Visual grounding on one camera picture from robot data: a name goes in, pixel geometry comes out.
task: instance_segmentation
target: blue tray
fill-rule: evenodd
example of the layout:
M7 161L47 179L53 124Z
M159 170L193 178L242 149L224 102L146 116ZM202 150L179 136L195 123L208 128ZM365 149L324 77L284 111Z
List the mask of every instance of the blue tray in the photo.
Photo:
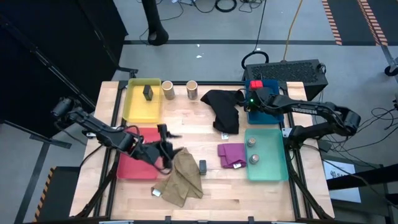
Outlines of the blue tray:
M244 86L246 89L250 88L250 81L251 80L245 81ZM262 85L264 87L271 88L273 94L279 94L279 85L277 80L262 80ZM249 124L279 124L283 120L284 116L282 114L273 116L258 111L248 112Z

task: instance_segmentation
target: concrete floor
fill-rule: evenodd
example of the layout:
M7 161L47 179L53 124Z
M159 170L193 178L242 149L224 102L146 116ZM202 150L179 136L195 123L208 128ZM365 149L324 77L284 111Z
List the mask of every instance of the concrete floor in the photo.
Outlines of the concrete floor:
M126 40L138 40L147 29L142 6L132 0L114 0L122 20L129 32ZM285 40L289 25L299 1L268 0L264 15L262 40ZM212 7L213 0L198 0L202 10ZM228 2L221 2L227 7ZM162 19L176 16L180 7L169 0L158 5ZM209 14L198 12L193 6L183 5L181 17L163 22L170 40L254 40L256 39L262 6L248 14L237 10L221 13L216 10ZM304 1L295 23L292 40L333 40L330 26L320 1ZM138 68L138 77L159 77L163 80L240 80L243 70L241 59L254 48L252 44L167 44L160 47L125 45L120 66ZM282 60L284 45L259 45L270 56L270 62ZM393 56L398 55L398 47L389 47ZM325 88L324 101L350 107L359 113L363 120L371 117L375 107L392 108L391 101L397 92L394 78L382 72L387 65L380 47L349 47L337 45L291 45L287 60L306 60L318 58L327 67L326 77L329 85ZM260 56L250 58L247 63L262 63ZM128 74L116 72L114 80L126 80ZM385 131L388 121L377 121L357 136L350 139L346 147L355 147L383 138L391 129ZM81 140L80 128L69 131ZM397 163L393 133L385 141L352 153L364 161L391 165ZM45 183L45 177L52 166L78 166L85 147L60 133L55 139L72 143L71 149L51 146L39 181L26 213L25 222L31 222ZM5 124L0 125L0 214L3 223L13 223L21 204L25 188L32 175L41 142L29 139L29 135ZM398 191L394 184L389 185L392 193ZM363 223L383 223L380 218L336 210L336 216L344 220Z

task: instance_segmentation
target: metal can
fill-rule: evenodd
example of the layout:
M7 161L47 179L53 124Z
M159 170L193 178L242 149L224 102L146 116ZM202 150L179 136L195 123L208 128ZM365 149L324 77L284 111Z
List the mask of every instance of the metal can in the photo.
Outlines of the metal can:
M248 146L249 147L253 147L255 145L255 143L256 143L256 139L255 138L251 137L251 138L248 139Z
M253 155L251 155L251 157L249 158L249 162L250 162L251 164L256 164L259 160L260 160L260 157L259 157L259 155L257 155L257 154L253 154Z
M187 93L190 100L196 99L198 97L198 83L193 80L187 82Z

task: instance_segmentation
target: yellow tray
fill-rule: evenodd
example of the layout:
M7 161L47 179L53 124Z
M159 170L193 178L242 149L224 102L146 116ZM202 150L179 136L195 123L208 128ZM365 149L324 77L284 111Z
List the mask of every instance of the yellow tray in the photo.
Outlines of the yellow tray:
M158 123L162 91L158 78L131 78L124 100L123 118L129 123ZM150 85L153 91L151 101L142 94L144 86Z

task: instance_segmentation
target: red cube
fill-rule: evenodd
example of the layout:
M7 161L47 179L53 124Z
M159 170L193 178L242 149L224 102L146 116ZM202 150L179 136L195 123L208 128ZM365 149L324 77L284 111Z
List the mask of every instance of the red cube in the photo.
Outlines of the red cube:
M250 81L250 89L255 90L258 88L262 88L262 81L261 80L252 80Z

